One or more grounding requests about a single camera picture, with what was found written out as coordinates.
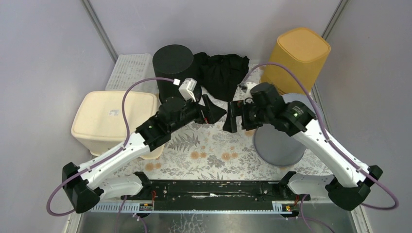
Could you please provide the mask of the grey plastic bin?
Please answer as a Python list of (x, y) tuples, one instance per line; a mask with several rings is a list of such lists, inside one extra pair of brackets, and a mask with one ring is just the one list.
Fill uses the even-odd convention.
[(277, 166), (288, 167), (298, 163), (307, 147), (278, 131), (271, 124), (263, 124), (256, 129), (253, 145), (259, 157), (265, 162)]

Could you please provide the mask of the black round bucket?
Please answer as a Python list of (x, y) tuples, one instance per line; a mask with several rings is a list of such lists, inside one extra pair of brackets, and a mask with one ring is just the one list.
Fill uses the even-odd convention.
[[(152, 63), (155, 76), (159, 78), (179, 79), (182, 82), (186, 78), (198, 78), (198, 65), (194, 55), (183, 45), (172, 44), (160, 48), (153, 55)], [(170, 82), (158, 80), (157, 87), (161, 103), (169, 97), (182, 97), (178, 86)]]

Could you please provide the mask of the white perforated plastic basket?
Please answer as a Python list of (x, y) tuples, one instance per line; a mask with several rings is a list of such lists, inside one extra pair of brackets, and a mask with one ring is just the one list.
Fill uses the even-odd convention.
[(105, 90), (125, 91), (140, 80), (154, 77), (150, 54), (121, 54), (118, 56)]

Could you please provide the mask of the yellow wastebasket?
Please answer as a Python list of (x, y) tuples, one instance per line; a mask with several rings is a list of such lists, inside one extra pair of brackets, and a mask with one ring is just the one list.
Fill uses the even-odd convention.
[[(309, 92), (330, 51), (330, 44), (319, 34), (301, 27), (285, 32), (277, 38), (269, 61), (285, 66)], [(266, 65), (260, 82), (273, 84), (281, 95), (304, 94), (295, 79), (278, 66)]]

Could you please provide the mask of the cream plastic basket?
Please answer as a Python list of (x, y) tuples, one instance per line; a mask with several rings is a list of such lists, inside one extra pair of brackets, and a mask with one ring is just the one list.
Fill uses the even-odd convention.
[(71, 134), (92, 155), (100, 156), (121, 143), (153, 116), (159, 107), (156, 95), (131, 91), (94, 91), (83, 99), (74, 118)]

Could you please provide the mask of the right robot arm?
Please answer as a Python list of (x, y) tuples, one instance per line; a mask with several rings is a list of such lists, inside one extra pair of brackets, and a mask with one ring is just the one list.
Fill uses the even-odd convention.
[(299, 100), (286, 102), (270, 83), (246, 82), (238, 85), (243, 99), (227, 105), (227, 118), (223, 130), (237, 132), (236, 118), (241, 117), (243, 130), (257, 129), (264, 124), (274, 126), (279, 132), (303, 144), (332, 172), (329, 176), (302, 175), (288, 172), (279, 182), (279, 195), (291, 200), (296, 195), (329, 198), (338, 207), (352, 211), (361, 205), (374, 184), (383, 174), (379, 166), (368, 166), (351, 153), (348, 160), (339, 152), (346, 149), (340, 144), (331, 145), (333, 137), (322, 132), (315, 108)]

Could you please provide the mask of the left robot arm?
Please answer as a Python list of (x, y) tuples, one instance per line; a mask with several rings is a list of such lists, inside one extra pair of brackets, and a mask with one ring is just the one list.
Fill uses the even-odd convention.
[(155, 115), (143, 122), (124, 141), (96, 159), (79, 166), (70, 162), (62, 168), (63, 190), (74, 212), (84, 213), (101, 200), (116, 196), (135, 195), (143, 200), (149, 197), (151, 187), (137, 175), (108, 179), (115, 170), (130, 161), (148, 155), (171, 139), (171, 134), (195, 122), (214, 124), (227, 111), (215, 105), (208, 95), (203, 103), (181, 98), (168, 98)]

